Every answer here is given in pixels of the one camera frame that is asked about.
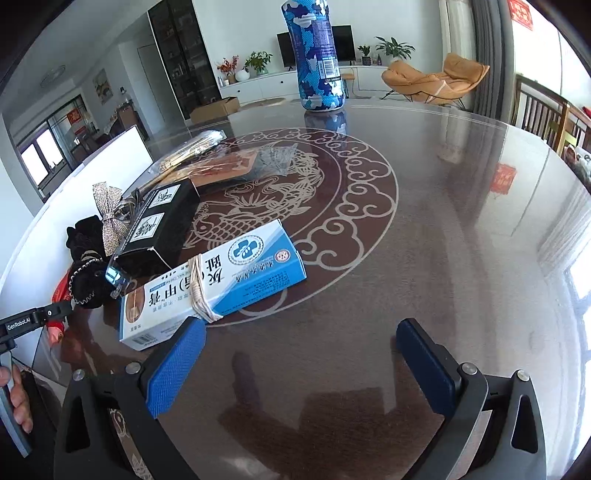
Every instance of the textured blue pad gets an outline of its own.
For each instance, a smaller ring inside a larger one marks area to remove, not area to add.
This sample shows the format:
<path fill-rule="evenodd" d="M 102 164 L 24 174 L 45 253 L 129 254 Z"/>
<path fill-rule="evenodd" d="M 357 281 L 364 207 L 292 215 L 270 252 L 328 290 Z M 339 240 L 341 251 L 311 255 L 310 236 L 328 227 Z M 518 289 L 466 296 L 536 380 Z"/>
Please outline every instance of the textured blue pad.
<path fill-rule="evenodd" d="M 431 409 L 446 417 L 453 415 L 456 410 L 454 383 L 435 353 L 407 320 L 398 324 L 396 347 L 413 372 Z"/>
<path fill-rule="evenodd" d="M 148 383 L 146 405 L 154 418 L 173 405 L 204 345 L 205 322 L 194 319 Z"/>

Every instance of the dining table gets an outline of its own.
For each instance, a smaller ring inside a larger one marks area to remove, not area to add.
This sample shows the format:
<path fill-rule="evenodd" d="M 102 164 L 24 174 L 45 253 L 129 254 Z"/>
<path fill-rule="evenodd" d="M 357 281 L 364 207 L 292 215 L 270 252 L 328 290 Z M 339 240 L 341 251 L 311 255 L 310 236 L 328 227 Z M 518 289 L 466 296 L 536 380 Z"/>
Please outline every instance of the dining table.
<path fill-rule="evenodd" d="M 158 418 L 199 478 L 402 478 L 443 421 L 394 346 L 406 318 L 458 362 L 526 371 L 548 478 L 571 467 L 591 436 L 591 197 L 543 140 L 456 108 L 350 99 L 245 109 L 146 146 L 157 160 L 205 129 L 224 130 L 218 148 L 295 154 L 286 174 L 203 194 L 178 262 L 279 219 L 307 279 L 207 326 Z M 120 343 L 119 309 L 77 307 L 61 345 L 41 337 L 33 370 L 67 386 L 76 369 L 143 362 L 153 349 Z"/>

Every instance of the television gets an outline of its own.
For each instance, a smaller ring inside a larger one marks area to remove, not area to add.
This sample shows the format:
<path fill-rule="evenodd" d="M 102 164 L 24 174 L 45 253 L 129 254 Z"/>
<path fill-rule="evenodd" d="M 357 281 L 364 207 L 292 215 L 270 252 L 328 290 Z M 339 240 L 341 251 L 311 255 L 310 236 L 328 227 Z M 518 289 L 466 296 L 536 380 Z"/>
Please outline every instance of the television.
<path fill-rule="evenodd" d="M 355 45 L 353 43 L 351 25 L 337 25 L 332 30 L 338 61 L 355 61 Z M 285 67 L 295 67 L 296 54 L 291 45 L 289 32 L 277 34 L 277 41 L 279 42 L 283 65 Z"/>

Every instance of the finger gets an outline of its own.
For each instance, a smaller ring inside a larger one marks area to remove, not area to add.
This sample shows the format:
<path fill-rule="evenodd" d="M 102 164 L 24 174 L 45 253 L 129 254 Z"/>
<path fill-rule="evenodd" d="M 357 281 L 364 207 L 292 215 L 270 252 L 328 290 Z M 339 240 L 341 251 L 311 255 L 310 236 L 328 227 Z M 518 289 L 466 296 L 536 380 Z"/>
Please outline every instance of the finger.
<path fill-rule="evenodd" d="M 25 389 L 22 385 L 14 385 L 14 388 L 10 391 L 10 402 L 12 406 L 16 408 L 25 401 L 28 401 Z"/>
<path fill-rule="evenodd" d="M 0 367 L 0 388 L 4 387 L 10 380 L 10 370 L 6 367 Z"/>
<path fill-rule="evenodd" d="M 22 429 L 27 433 L 31 433 L 33 429 L 33 420 L 26 419 L 24 422 L 22 422 Z"/>
<path fill-rule="evenodd" d="M 22 425 L 26 419 L 31 418 L 31 413 L 29 412 L 29 405 L 25 403 L 21 403 L 17 408 L 14 409 L 14 419 L 17 421 L 19 425 Z"/>
<path fill-rule="evenodd" d="M 12 378 L 15 385 L 22 385 L 21 371 L 16 365 L 12 366 Z"/>

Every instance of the wooden railing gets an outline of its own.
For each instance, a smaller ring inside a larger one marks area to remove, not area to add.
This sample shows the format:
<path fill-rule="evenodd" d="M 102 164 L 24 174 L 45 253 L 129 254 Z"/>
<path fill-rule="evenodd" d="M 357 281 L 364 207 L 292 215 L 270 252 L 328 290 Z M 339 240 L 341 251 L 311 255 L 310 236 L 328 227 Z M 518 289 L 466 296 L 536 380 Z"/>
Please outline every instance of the wooden railing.
<path fill-rule="evenodd" d="M 515 77 L 511 125 L 537 135 L 558 155 L 562 155 L 565 143 L 587 150 L 591 145 L 591 119 L 549 88 L 523 75 Z"/>

